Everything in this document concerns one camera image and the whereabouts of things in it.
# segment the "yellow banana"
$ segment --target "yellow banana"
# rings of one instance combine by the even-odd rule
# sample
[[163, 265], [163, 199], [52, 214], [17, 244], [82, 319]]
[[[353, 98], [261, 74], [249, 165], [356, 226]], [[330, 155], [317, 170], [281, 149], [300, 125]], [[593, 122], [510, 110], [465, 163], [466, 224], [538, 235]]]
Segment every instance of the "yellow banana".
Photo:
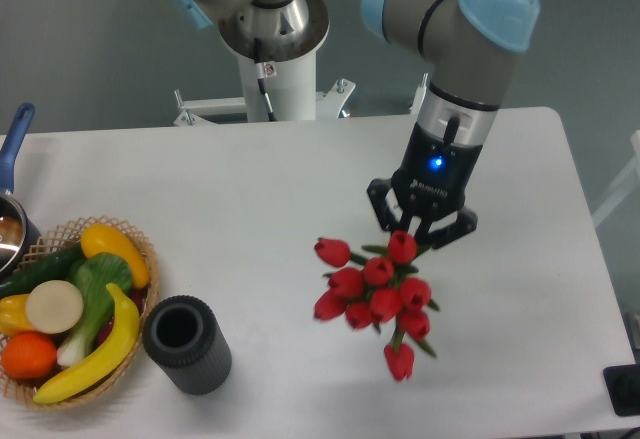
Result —
[[115, 304], [111, 334], [81, 362], [45, 382], [33, 402], [53, 404], [84, 391], [118, 367], [133, 349], [140, 330], [138, 309], [116, 284], [107, 284], [107, 290]]

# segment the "toy vegetable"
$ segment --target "toy vegetable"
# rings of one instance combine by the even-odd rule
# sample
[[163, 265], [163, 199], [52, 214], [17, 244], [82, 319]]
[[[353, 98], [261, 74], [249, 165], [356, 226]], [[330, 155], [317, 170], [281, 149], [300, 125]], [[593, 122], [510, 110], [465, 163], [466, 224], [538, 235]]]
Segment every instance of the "toy vegetable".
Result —
[[82, 362], [45, 382], [33, 396], [36, 404], [64, 401], [93, 386], [118, 367], [133, 349], [140, 330], [138, 309], [116, 284], [109, 283], [106, 289], [115, 304], [113, 331]]
[[0, 282], [0, 298], [26, 294], [45, 281], [64, 279], [71, 265], [79, 259], [84, 259], [80, 243], [48, 254]]
[[56, 365], [56, 345], [40, 332], [24, 332], [9, 339], [2, 351], [2, 368], [14, 379], [39, 379]]
[[58, 349], [58, 364], [62, 367], [72, 366], [87, 357], [100, 329], [113, 314], [113, 300], [105, 286], [110, 282], [117, 284], [128, 294], [131, 271], [124, 259], [102, 253], [80, 266], [70, 282], [80, 290], [84, 312]]
[[80, 244], [87, 259], [108, 252], [127, 261], [131, 268], [134, 289], [142, 289], [149, 284], [149, 270], [144, 257], [133, 242], [115, 227], [93, 224], [80, 236]]
[[8, 296], [0, 300], [0, 333], [15, 336], [21, 332], [33, 331], [26, 314], [29, 294]]

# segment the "black cylindrical container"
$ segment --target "black cylindrical container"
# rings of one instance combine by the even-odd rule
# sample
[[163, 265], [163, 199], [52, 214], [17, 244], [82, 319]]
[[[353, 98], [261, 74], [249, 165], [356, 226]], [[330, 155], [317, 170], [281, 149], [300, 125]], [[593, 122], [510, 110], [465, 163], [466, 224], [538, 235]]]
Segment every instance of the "black cylindrical container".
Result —
[[174, 296], [149, 314], [143, 331], [149, 357], [187, 394], [218, 388], [231, 370], [231, 351], [207, 304]]

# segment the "flower stem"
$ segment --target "flower stem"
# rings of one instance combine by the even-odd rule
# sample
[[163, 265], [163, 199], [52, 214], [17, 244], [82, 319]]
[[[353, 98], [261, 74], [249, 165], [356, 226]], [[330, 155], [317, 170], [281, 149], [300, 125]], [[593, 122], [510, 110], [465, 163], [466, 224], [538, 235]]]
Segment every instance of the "flower stem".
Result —
[[393, 336], [391, 336], [391, 341], [389, 341], [389, 345], [393, 348], [395, 352], [400, 350], [400, 345], [402, 344], [402, 339], [404, 339], [404, 331], [398, 327], [396, 324], [396, 329], [393, 331]]

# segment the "red tulip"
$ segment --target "red tulip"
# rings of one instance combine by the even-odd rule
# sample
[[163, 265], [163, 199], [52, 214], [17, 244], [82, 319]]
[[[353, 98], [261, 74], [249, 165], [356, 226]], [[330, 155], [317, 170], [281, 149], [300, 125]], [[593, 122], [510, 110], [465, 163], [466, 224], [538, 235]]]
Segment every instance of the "red tulip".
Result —
[[349, 244], [338, 239], [320, 239], [313, 248], [320, 259], [333, 267], [342, 267], [351, 258]]
[[429, 316], [424, 311], [402, 311], [398, 315], [398, 326], [416, 341], [423, 340], [431, 330]]
[[349, 325], [354, 329], [364, 329], [373, 322], [371, 309], [366, 302], [354, 302], [347, 308], [345, 316]]
[[386, 257], [374, 257], [364, 265], [364, 280], [372, 286], [384, 286], [393, 276], [393, 264]]
[[313, 317], [320, 321], [330, 321], [347, 309], [347, 300], [336, 296], [331, 289], [325, 292], [316, 302]]
[[422, 279], [407, 277], [400, 284], [400, 297], [407, 307], [419, 311], [431, 300], [431, 287]]
[[355, 267], [345, 267], [331, 275], [329, 287], [336, 296], [355, 299], [364, 292], [364, 279]]
[[400, 382], [407, 378], [409, 379], [413, 374], [413, 361], [415, 354], [413, 349], [404, 342], [400, 344], [398, 352], [393, 350], [393, 347], [386, 345], [384, 347], [384, 357], [387, 359], [387, 364], [393, 378]]
[[415, 259], [418, 253], [418, 244], [408, 232], [395, 231], [391, 234], [387, 252], [389, 259], [396, 264], [407, 264]]
[[371, 317], [376, 324], [389, 322], [402, 310], [402, 299], [396, 289], [378, 289], [371, 297]]

